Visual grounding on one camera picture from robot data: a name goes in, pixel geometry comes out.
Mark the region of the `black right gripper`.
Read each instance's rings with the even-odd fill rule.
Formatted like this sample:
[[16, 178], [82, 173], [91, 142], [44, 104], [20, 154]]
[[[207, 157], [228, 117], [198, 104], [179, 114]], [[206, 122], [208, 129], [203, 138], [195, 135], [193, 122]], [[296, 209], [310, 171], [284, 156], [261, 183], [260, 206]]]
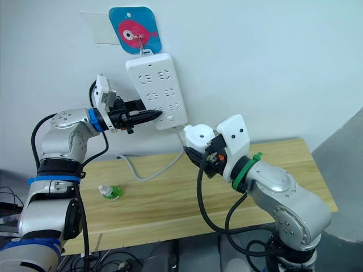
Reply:
[[[227, 162], [225, 148], [226, 142], [222, 135], [215, 136], [207, 143], [205, 153], [208, 156], [204, 172], [209, 179], [213, 178], [216, 174], [223, 175]], [[200, 168], [204, 161], [204, 153], [187, 146], [184, 146], [183, 149], [189, 160]]]

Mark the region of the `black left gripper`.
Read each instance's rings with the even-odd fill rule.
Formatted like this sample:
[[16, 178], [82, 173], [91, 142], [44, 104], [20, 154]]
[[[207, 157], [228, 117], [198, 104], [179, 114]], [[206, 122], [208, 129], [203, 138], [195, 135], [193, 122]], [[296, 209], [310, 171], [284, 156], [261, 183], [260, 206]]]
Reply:
[[146, 110], [141, 99], [125, 102], [120, 96], [116, 96], [113, 106], [109, 107], [108, 117], [116, 129], [132, 134], [134, 125], [153, 121], [162, 113], [161, 110]]

